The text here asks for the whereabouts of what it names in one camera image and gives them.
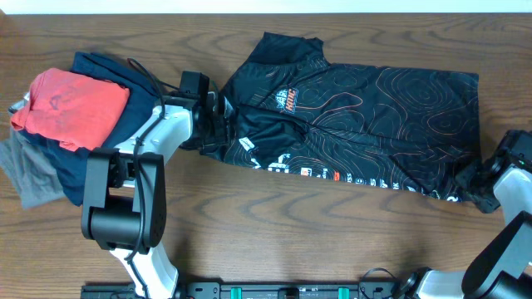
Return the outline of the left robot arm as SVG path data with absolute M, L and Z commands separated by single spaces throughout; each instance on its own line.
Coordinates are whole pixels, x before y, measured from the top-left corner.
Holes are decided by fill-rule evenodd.
M 179 87 L 160 95 L 151 117 L 126 141 L 96 148 L 87 160 L 81 214 L 84 238 L 117 258 L 128 284 L 85 285 L 83 298 L 185 298 L 187 288 L 162 243 L 167 202 L 165 165 L 186 141 L 225 116 L 210 79 L 183 72 Z

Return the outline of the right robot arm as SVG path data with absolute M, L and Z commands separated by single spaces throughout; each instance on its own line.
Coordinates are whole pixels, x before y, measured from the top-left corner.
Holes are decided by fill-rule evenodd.
M 501 208 L 505 227 L 465 271 L 427 270 L 405 297 L 531 299 L 531 133 L 507 131 L 489 159 L 457 180 L 480 211 Z

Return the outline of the black orange patterned jersey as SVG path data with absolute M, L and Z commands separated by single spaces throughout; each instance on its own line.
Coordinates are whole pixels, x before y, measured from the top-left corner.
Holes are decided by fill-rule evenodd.
M 228 139 L 201 154 L 253 169 L 461 202 L 480 158 L 475 73 L 329 62 L 317 38 L 265 33 L 221 91 Z

